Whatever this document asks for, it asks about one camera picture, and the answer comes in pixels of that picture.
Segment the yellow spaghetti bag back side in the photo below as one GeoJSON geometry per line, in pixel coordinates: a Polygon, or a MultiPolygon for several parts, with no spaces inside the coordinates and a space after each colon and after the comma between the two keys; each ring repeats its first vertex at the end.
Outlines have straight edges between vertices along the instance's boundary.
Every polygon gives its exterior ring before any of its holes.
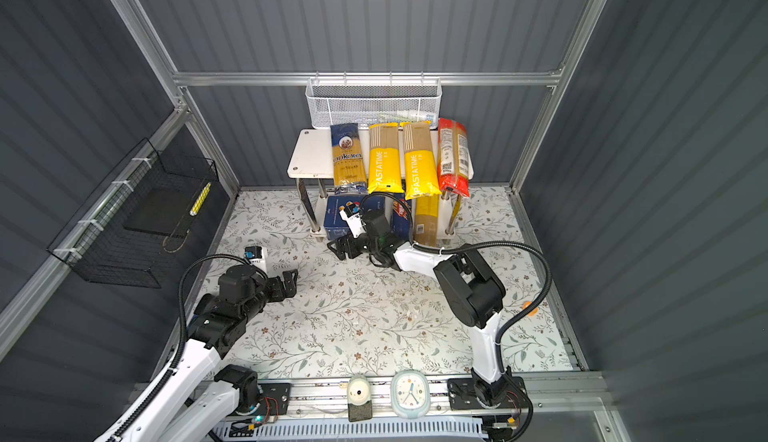
{"type": "Polygon", "coordinates": [[[432,195],[413,200],[414,241],[436,247],[440,196],[432,195]]]}

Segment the blue yellow spaghetti bag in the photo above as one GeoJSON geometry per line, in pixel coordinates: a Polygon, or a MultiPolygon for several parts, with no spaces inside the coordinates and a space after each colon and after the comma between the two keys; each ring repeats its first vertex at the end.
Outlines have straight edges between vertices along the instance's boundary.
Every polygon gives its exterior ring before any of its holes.
{"type": "Polygon", "coordinates": [[[362,193],[367,190],[361,142],[356,124],[331,127],[334,194],[362,193]]]}

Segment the yellow Pastatime spaghetti bag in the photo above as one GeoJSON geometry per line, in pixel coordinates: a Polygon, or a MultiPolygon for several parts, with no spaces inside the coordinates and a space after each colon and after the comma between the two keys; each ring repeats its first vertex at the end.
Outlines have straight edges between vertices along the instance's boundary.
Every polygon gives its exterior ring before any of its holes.
{"type": "Polygon", "coordinates": [[[432,149],[430,124],[410,122],[403,125],[405,163],[405,199],[413,200],[440,194],[437,168],[432,149]]]}
{"type": "Polygon", "coordinates": [[[399,125],[384,123],[369,129],[368,190],[402,194],[399,125]]]}

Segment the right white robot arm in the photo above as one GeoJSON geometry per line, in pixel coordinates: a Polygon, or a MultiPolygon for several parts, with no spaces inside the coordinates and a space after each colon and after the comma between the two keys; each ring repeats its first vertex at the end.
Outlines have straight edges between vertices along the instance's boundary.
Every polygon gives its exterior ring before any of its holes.
{"type": "Polygon", "coordinates": [[[372,265],[411,272],[437,282],[453,316],[469,330],[473,392],[487,408],[505,397],[508,371],[500,356],[500,315],[506,289],[476,249],[424,246],[387,226],[381,210],[352,205],[338,211],[349,233],[328,243],[340,260],[369,256],[372,265]]]}

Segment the red spaghetti bag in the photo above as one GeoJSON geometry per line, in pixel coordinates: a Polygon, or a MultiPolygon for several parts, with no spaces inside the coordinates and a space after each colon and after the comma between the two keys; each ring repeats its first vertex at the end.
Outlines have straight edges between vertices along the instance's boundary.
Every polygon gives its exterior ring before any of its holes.
{"type": "Polygon", "coordinates": [[[469,144],[466,128],[453,120],[438,122],[438,183],[442,192],[469,198],[469,144]]]}

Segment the narrow blue Barilla spaghetti box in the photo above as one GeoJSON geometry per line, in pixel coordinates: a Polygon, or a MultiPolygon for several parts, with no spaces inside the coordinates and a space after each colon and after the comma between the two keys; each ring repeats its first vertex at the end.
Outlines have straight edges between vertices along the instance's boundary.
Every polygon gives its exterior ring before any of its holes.
{"type": "Polygon", "coordinates": [[[406,201],[403,194],[396,194],[396,201],[392,205],[391,230],[395,236],[406,242],[409,241],[411,222],[407,210],[411,209],[411,202],[406,201]]]}

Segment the large blue Barilla pasta box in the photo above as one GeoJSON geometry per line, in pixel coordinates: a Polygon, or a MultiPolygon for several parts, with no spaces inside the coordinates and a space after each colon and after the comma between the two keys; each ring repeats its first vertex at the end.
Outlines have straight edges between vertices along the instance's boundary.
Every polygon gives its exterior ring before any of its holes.
{"type": "Polygon", "coordinates": [[[339,209],[347,203],[360,206],[364,233],[362,235],[383,236],[391,232],[385,198],[370,197],[362,194],[331,195],[328,198],[323,227],[329,241],[335,241],[351,235],[349,227],[340,216],[339,209]]]}

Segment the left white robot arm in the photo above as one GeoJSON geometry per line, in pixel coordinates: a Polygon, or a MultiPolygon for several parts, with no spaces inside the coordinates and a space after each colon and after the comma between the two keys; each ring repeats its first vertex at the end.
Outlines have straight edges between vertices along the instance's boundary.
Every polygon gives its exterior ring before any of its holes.
{"type": "Polygon", "coordinates": [[[129,409],[99,441],[196,441],[227,415],[268,415],[268,402],[251,369],[229,364],[191,405],[185,402],[206,375],[218,368],[248,323],[269,303],[297,293],[298,271],[269,277],[259,267],[235,265],[219,277],[219,292],[201,298],[191,322],[181,324],[181,346],[129,409]]]}

